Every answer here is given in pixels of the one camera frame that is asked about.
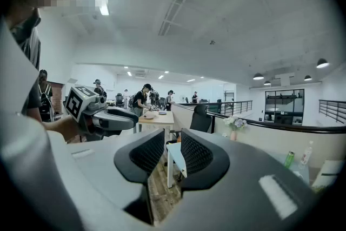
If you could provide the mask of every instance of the plastic bottle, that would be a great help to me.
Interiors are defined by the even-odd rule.
[[[301,158],[301,162],[300,162],[300,165],[299,165],[299,167],[302,169],[302,168],[304,168],[305,167],[305,165],[308,163],[308,161],[309,161],[309,158],[310,158],[310,156],[311,156],[311,153],[312,153],[312,144],[313,144],[314,142],[313,141],[310,141],[310,146],[308,146],[308,147],[306,147],[305,148],[305,152],[304,152],[304,154],[303,154],[303,157]]]

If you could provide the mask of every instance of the white table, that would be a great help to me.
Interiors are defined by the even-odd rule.
[[[145,115],[153,115],[154,118],[152,120],[147,120],[144,116]],[[138,119],[138,124],[141,125],[152,125],[156,126],[159,128],[166,128],[168,127],[169,130],[173,130],[174,126],[174,118],[173,118],[173,112],[172,111],[167,111],[166,115],[159,115],[158,111],[147,111],[144,113],[144,115],[140,116]],[[173,139],[172,133],[169,133],[169,141]]]
[[[187,177],[186,173],[186,164],[184,157],[181,153],[181,143],[173,143],[167,145],[168,150],[168,161],[167,161],[167,187],[171,188],[173,183],[173,161],[175,161],[175,164],[178,166],[178,169],[182,172],[184,177]],[[275,152],[267,152],[270,156],[272,156],[274,159],[279,161],[280,163],[284,163],[286,159],[286,155],[275,153]],[[309,167],[305,166],[303,169],[299,168],[299,163],[294,161],[290,168],[293,172],[299,172],[299,174],[302,176],[303,181],[309,185]]]

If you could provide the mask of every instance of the flower vase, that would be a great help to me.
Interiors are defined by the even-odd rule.
[[[237,140],[237,131],[232,131],[231,133],[231,141],[236,141]]]

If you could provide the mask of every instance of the green can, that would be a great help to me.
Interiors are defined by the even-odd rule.
[[[293,163],[294,160],[294,152],[293,151],[288,151],[286,160],[284,162],[284,166],[289,168],[291,166],[291,164]]]

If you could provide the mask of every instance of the balcony railing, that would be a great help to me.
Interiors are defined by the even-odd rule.
[[[346,123],[346,102],[320,100],[319,112],[335,119],[336,122]]]
[[[215,103],[189,103],[181,104],[183,106],[207,105],[207,111],[221,114],[224,116],[232,116],[242,114],[252,110],[252,100],[238,102],[215,102]]]

